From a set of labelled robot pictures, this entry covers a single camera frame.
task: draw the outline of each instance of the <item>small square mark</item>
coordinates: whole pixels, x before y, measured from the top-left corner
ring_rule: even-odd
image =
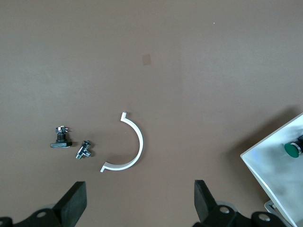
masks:
[[[143,61],[143,65],[150,65],[151,62],[151,55],[150,54],[145,54],[142,56],[142,61]]]

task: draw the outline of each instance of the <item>bolt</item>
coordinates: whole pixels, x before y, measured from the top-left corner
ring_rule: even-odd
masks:
[[[270,221],[270,217],[266,214],[259,214],[259,219],[261,219],[262,221]]]
[[[37,214],[37,218],[42,218],[42,217],[44,217],[46,215],[46,212],[40,212],[40,213],[38,213]]]
[[[227,207],[220,207],[220,211],[223,213],[223,214],[228,214],[230,211]]]

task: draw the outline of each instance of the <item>small metal valve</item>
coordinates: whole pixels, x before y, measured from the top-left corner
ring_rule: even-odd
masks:
[[[87,150],[89,147],[90,142],[88,140],[85,140],[76,155],[76,159],[81,159],[83,156],[89,157],[91,155],[91,153]]]

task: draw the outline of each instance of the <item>green button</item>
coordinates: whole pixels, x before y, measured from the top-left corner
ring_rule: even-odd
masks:
[[[294,145],[286,143],[284,149],[291,157],[299,157],[299,151]]]

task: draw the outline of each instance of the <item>semicircular plastic part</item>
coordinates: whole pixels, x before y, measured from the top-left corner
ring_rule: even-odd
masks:
[[[105,169],[115,170],[115,171],[127,169],[127,168],[131,167],[132,165],[134,165],[138,161],[138,159],[139,159],[139,157],[142,153],[142,149],[143,149],[142,133],[141,133],[140,129],[138,128],[138,126],[135,125],[135,123],[133,123],[131,120],[128,120],[126,118],[126,114],[127,114],[126,112],[122,113],[121,121],[125,122],[126,124],[131,126],[134,129],[134,131],[137,133],[138,138],[139,138],[139,152],[138,152],[137,156],[132,161],[130,161],[126,164],[123,164],[123,165],[115,165],[115,164],[111,164],[109,162],[105,162],[105,164],[102,166],[100,172],[103,172]]]

